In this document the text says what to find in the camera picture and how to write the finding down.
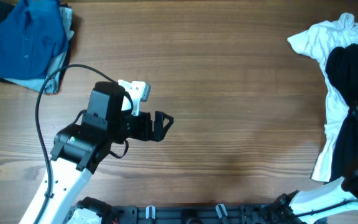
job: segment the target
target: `wooden table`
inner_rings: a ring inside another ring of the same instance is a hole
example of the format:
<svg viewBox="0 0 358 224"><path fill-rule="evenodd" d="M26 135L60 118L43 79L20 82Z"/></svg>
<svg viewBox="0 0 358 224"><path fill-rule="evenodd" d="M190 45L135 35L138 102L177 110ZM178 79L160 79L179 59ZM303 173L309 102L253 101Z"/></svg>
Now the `wooden table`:
<svg viewBox="0 0 358 224"><path fill-rule="evenodd" d="M130 140L125 158L105 158L78 200L90 196L137 206L269 203L283 192L320 185L310 175L325 141L326 87L316 61L296 54L287 37L337 20L342 12L358 21L358 1L70 6L71 63L115 80L148 82L152 92L141 110L175 117L164 141ZM43 97L40 122L48 149L57 131L87 107L101 80L74 68L57 95ZM45 172L35 131L36 96L0 83L0 223L21 219ZM329 219L355 222L355 212Z"/></svg>

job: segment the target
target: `blue cloth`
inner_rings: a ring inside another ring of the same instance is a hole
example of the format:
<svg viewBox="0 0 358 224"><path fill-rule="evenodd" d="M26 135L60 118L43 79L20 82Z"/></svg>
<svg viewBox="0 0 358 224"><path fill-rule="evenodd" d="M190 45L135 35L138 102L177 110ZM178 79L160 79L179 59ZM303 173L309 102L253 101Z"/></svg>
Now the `blue cloth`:
<svg viewBox="0 0 358 224"><path fill-rule="evenodd" d="M57 0L20 0L0 23L0 78L45 78L68 48Z"/></svg>

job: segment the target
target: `garment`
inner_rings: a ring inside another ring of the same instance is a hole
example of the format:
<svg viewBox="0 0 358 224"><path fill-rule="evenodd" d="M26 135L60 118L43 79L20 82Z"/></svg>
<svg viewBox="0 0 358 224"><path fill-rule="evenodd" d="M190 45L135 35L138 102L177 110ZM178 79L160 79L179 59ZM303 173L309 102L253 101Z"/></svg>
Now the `garment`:
<svg viewBox="0 0 358 224"><path fill-rule="evenodd" d="M13 5L0 1L0 23L4 19L7 18L8 14L13 9L14 9ZM72 20L72 16L73 16L72 9L68 8L67 4L61 4L59 7L59 10L60 10L60 17L62 18L65 33L69 40L69 46L70 46L70 39L74 34L74 32L72 30L70 30L71 20ZM68 50L61 53L57 57L54 57L51 60L50 65L48 67L48 74L54 72L56 69L58 69L62 66L68 65L69 61L70 61L70 54L69 54ZM58 88L59 88L59 81L63 74L64 74L64 71L62 74L60 74L60 72L57 73L56 76L53 79L51 79L48 82L48 84L46 85L44 93L57 93ZM8 79L0 78L0 82L15 83L15 84L30 88L32 90L39 91L41 89L41 86L42 86L44 80L38 79L38 78L28 79L28 80L18 80L18 79L13 79L13 78L8 78Z"/></svg>
<svg viewBox="0 0 358 224"><path fill-rule="evenodd" d="M312 179L328 182L331 176L331 163L335 143L349 107L341 94L330 84L325 72L329 54L335 47L347 47L358 43L358 23L354 16L344 13L338 21L324 21L315 24L300 34L288 38L293 50L316 59L325 77L328 94L326 97L326 144L314 167Z"/></svg>
<svg viewBox="0 0 358 224"><path fill-rule="evenodd" d="M334 148L330 178L334 181L358 157L358 44L336 47L327 59L326 73L350 107Z"/></svg>
<svg viewBox="0 0 358 224"><path fill-rule="evenodd" d="M0 78L45 78L68 48L56 0L20 0L0 23Z"/></svg>

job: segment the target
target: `white plastic part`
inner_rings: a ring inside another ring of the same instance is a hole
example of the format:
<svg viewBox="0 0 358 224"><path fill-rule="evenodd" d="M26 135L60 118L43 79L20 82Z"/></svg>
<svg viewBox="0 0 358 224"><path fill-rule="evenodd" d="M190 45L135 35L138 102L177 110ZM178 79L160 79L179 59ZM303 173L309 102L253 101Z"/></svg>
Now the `white plastic part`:
<svg viewBox="0 0 358 224"><path fill-rule="evenodd" d="M341 187L343 180L344 178L341 177L317 189L297 193L290 202L290 207L292 208L293 213L299 215L301 213L337 205L343 201L356 200L357 198L350 192L343 191ZM313 224L320 218L352 210L358 211L358 202L348 203L347 205L316 213L314 215L299 217L299 219L307 224Z"/></svg>
<svg viewBox="0 0 358 224"><path fill-rule="evenodd" d="M83 171L76 170L75 163L61 158L58 158L57 161L50 161L50 163L53 180L49 181L53 181L53 198L49 199L39 223L62 223L74 200L89 182L92 173L87 169ZM45 199L44 194L48 187L47 181L48 175L45 172L41 186L38 188L20 224L33 223L37 218Z"/></svg>
<svg viewBox="0 0 358 224"><path fill-rule="evenodd" d="M100 224L102 218L86 208L77 208L67 224Z"/></svg>
<svg viewBox="0 0 358 224"><path fill-rule="evenodd" d="M134 103L134 109L132 110L132 115L139 115L140 101L147 101L149 97L150 85L146 82L133 81L132 83L126 82L124 80L118 80L118 85L125 88ZM131 103L129 100L124 97L122 102L121 110L129 110L131 108Z"/></svg>

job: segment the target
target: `folded clothing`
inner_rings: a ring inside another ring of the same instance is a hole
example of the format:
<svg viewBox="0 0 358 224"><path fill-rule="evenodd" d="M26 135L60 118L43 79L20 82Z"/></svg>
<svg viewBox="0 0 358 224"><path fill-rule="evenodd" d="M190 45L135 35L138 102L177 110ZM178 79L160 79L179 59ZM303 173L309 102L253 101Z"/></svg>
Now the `folded clothing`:
<svg viewBox="0 0 358 224"><path fill-rule="evenodd" d="M0 78L45 78L53 57L68 48L60 1L20 0L0 23Z"/></svg>
<svg viewBox="0 0 358 224"><path fill-rule="evenodd" d="M7 16L13 9L14 9L14 6L12 4L0 1L0 23L4 19L7 18ZM72 21L72 17L73 17L72 9L68 8L67 4L61 4L59 7L59 11L60 11L60 17L62 18L62 22L63 22L63 26L65 29L67 39L69 40L69 47L70 47L70 39L72 38L72 36L74 34L74 32L72 30L70 30L70 27L72 26L71 21ZM70 61L70 52L68 50L64 51L57 57L54 57L49 64L48 74L51 74L56 69L58 69L62 66L68 65L69 61ZM62 73L58 72L47 83L47 85L45 86L44 93L57 93L57 91L59 89L59 82L60 82L60 79L62 78L64 72L65 71L62 71ZM20 80L20 79L15 79L15 78L7 78L7 79L0 78L0 82L15 83L15 84L24 86L26 88L30 88L35 91L39 91L41 89L42 84L44 83L44 80L39 79L39 78L33 78L33 79L28 79L28 80Z"/></svg>
<svg viewBox="0 0 358 224"><path fill-rule="evenodd" d="M349 112L341 94L328 80L326 62L331 51L336 47L347 47L358 43L358 22L354 16L344 13L338 21L324 21L315 24L302 33L288 38L292 49L298 53L316 59L325 77L328 94L326 97L326 144L320 153L311 178L328 182L331 176L331 164L336 140L342 123Z"/></svg>
<svg viewBox="0 0 358 224"><path fill-rule="evenodd" d="M358 157L358 44L336 47L327 59L326 73L349 106L334 148L330 178L334 181Z"/></svg>

